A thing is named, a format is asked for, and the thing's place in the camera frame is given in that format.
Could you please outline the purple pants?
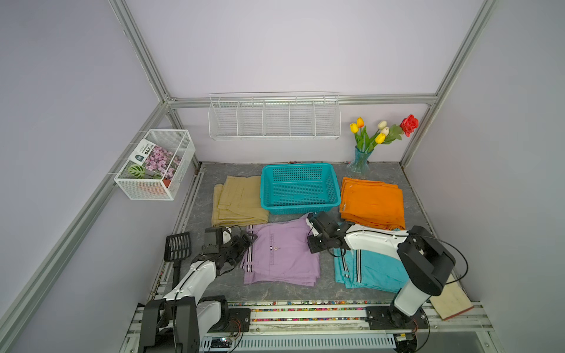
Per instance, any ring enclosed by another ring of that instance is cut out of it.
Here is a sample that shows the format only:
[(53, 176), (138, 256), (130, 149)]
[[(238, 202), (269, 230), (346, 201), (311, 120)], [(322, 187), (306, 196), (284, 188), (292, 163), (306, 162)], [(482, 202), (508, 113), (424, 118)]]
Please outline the purple pants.
[(306, 215), (288, 222), (250, 225), (247, 232), (256, 239), (241, 261), (245, 285), (257, 282), (316, 285), (321, 275), (320, 259), (308, 246), (311, 226)]

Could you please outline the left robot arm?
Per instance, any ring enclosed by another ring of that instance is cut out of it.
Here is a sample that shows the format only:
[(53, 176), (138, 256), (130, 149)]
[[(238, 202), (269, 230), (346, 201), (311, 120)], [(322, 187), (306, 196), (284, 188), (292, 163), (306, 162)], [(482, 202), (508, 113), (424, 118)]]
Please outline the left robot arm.
[(206, 297), (207, 287), (228, 274), (222, 269), (237, 269), (251, 250), (257, 235), (241, 228), (212, 227), (205, 231), (202, 251), (192, 261), (184, 278), (174, 276), (172, 291), (148, 302), (141, 319), (139, 352), (199, 352), (208, 332), (234, 329), (233, 352), (250, 330), (250, 310), (230, 309), (224, 296)]

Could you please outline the khaki pants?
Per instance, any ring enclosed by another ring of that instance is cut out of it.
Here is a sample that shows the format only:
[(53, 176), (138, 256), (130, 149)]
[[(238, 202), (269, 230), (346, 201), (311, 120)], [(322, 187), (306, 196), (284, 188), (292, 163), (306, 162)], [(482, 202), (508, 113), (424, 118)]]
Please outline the khaki pants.
[(214, 227), (248, 226), (269, 222), (269, 211), (260, 203), (260, 176), (228, 176), (213, 189)]

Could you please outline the teal plastic basket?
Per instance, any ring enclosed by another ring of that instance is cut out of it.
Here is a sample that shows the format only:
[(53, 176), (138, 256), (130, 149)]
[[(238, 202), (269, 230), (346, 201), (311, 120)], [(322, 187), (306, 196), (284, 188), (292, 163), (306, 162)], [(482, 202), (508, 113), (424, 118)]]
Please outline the teal plastic basket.
[(260, 205), (273, 215), (328, 212), (341, 204), (334, 167), (329, 163), (265, 166)]

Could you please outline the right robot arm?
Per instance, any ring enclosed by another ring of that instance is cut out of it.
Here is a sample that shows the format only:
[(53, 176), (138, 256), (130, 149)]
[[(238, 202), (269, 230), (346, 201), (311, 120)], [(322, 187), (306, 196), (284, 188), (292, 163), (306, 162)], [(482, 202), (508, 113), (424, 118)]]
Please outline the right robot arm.
[(337, 222), (325, 212), (307, 216), (310, 252), (327, 251), (334, 257), (335, 273), (345, 280), (363, 282), (369, 269), (401, 276), (400, 289), (388, 307), (367, 309), (367, 321), (382, 328), (406, 328), (421, 316), (422, 306), (449, 285), (456, 258), (449, 244), (425, 228), (384, 230), (353, 222)]

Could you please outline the orange pants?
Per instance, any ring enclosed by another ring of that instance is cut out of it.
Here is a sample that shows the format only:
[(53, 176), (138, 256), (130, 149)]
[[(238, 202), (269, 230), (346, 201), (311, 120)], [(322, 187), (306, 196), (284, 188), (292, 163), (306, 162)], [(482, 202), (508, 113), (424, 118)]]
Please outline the orange pants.
[(403, 191), (385, 182), (345, 177), (339, 213), (342, 219), (365, 227), (406, 229)]

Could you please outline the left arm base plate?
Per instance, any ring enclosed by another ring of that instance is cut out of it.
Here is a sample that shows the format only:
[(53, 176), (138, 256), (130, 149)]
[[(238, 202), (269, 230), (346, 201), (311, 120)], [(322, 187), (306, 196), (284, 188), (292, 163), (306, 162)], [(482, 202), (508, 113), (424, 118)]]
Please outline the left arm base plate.
[(250, 330), (251, 310), (248, 308), (231, 308), (228, 315), (223, 315), (218, 323), (209, 329), (212, 332), (243, 333)]

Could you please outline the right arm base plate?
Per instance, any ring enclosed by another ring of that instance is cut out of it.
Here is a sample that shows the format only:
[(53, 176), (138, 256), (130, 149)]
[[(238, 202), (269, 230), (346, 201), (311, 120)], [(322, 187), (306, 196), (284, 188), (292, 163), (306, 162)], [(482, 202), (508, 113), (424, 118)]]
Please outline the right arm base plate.
[(371, 330), (410, 330), (428, 329), (430, 323), (422, 307), (413, 316), (407, 316), (392, 306), (369, 306), (366, 308), (366, 322)]

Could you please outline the teal pants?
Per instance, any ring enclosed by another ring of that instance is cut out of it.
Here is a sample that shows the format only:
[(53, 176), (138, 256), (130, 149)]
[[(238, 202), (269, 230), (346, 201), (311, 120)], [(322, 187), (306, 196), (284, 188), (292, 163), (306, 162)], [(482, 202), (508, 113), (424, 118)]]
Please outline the teal pants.
[(400, 260), (366, 250), (334, 249), (337, 283), (347, 289), (370, 288), (397, 293), (408, 282), (408, 274)]

